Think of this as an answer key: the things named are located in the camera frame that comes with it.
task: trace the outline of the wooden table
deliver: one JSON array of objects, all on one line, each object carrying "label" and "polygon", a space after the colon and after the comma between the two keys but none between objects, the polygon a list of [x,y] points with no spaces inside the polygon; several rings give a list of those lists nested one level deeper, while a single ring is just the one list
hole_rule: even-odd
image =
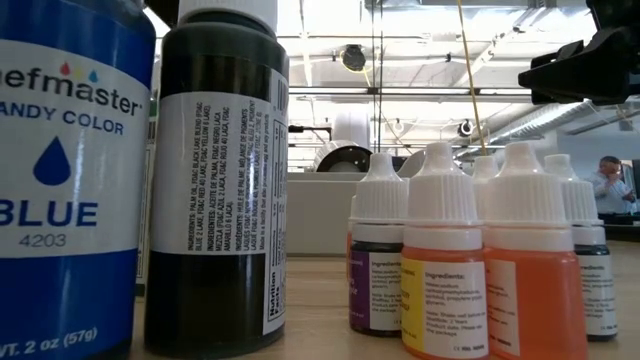
[{"label": "wooden table", "polygon": [[[589,359],[640,359],[640,244],[612,241],[609,245],[613,253],[619,334],[614,342],[590,344]],[[287,271],[286,335],[243,359],[415,359],[404,351],[399,339],[372,338],[349,329],[344,259],[292,258]],[[162,359],[144,352],[144,304],[136,306],[132,360]]]}]

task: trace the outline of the ceiling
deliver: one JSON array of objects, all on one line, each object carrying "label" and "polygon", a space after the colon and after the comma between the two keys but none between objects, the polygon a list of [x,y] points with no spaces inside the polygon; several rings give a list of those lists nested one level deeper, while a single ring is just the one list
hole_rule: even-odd
[{"label": "ceiling", "polygon": [[[456,1],[383,0],[382,11],[380,6],[372,10],[372,3],[380,1],[278,1],[278,41],[291,59],[290,123],[330,126],[338,111],[353,104],[370,109],[372,134],[394,154],[407,155],[438,140],[472,142],[457,134],[460,123],[474,118],[474,109]],[[147,3],[164,14],[165,22],[175,22],[167,15],[175,11],[173,2]],[[535,120],[540,108],[530,105],[517,76],[533,57],[591,39],[596,29],[585,1],[466,0],[463,5],[471,73],[475,87],[482,89],[477,108],[485,135]],[[168,30],[159,29],[159,35]],[[366,57],[362,72],[342,64],[346,45],[361,46]],[[378,96],[374,107],[367,88],[383,89],[382,106]],[[592,121],[615,115],[615,109],[603,110],[610,113]],[[290,143],[306,148],[290,149],[290,166],[310,165],[313,147],[324,141],[325,132],[291,134]]]}]

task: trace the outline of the person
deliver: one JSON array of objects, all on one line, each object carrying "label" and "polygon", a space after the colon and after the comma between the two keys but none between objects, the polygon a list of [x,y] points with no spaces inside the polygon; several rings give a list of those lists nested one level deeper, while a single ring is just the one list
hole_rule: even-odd
[{"label": "person", "polygon": [[635,203],[633,190],[621,180],[622,162],[615,156],[600,159],[600,168],[589,179],[593,184],[598,214],[607,218],[614,214],[629,213]]}]

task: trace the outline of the blue label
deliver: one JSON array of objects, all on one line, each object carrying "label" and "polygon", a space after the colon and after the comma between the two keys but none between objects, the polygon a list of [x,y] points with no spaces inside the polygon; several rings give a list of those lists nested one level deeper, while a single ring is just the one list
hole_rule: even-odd
[{"label": "blue label", "polygon": [[91,3],[0,0],[2,360],[132,336],[155,39]]}]

